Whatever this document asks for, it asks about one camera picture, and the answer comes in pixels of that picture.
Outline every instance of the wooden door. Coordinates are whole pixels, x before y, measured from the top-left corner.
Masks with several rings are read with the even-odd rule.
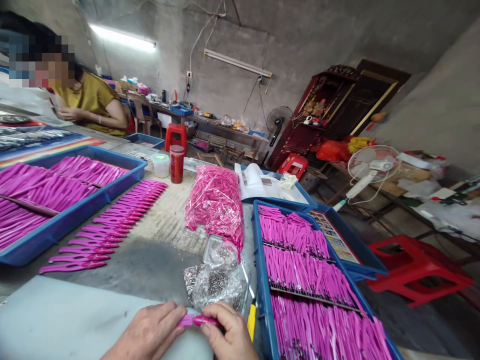
[[[360,61],[356,69],[360,79],[330,121],[326,134],[329,139],[360,134],[371,116],[380,112],[411,76],[369,60]]]

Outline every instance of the hand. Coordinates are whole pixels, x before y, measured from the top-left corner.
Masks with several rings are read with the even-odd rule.
[[[186,314],[173,301],[140,309],[101,360],[159,360],[184,333],[177,324]]]
[[[77,107],[59,107],[58,114],[66,121],[77,123],[88,119],[88,111]]]
[[[224,336],[220,329],[211,323],[201,326],[218,360],[258,360],[250,340],[247,323],[240,313],[224,301],[208,305],[201,313],[206,317],[217,319],[226,330]]]

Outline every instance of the red thermos bottle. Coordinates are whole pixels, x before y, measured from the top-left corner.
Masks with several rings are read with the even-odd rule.
[[[170,180],[174,184],[180,184],[184,179],[184,156],[183,146],[170,146]]]

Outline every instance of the finger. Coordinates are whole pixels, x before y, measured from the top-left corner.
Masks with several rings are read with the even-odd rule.
[[[207,322],[201,326],[201,332],[207,337],[217,359],[228,359],[232,355],[229,350],[230,346],[218,327]]]
[[[230,331],[235,326],[236,315],[223,305],[210,304],[201,313],[208,318],[217,319],[226,331]]]
[[[219,302],[217,302],[217,304],[222,305],[224,308],[226,308],[228,311],[230,311],[234,315],[240,315],[238,311],[236,311],[230,304],[228,304],[223,300],[220,300]]]
[[[165,318],[158,324],[161,333],[160,336],[166,338],[176,327],[179,321],[187,315],[187,308],[183,305],[172,310]]]
[[[179,326],[173,330],[165,341],[160,345],[158,350],[155,352],[155,355],[152,357],[152,360],[160,360],[164,354],[167,352],[168,349],[173,345],[175,340],[185,332],[185,328]]]
[[[174,301],[168,301],[163,304],[151,305],[152,318],[159,324],[168,314],[177,308]]]

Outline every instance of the red plastic bag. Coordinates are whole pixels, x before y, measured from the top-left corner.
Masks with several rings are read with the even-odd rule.
[[[348,143],[333,140],[325,141],[316,153],[317,159],[332,162],[347,162],[350,156]]]

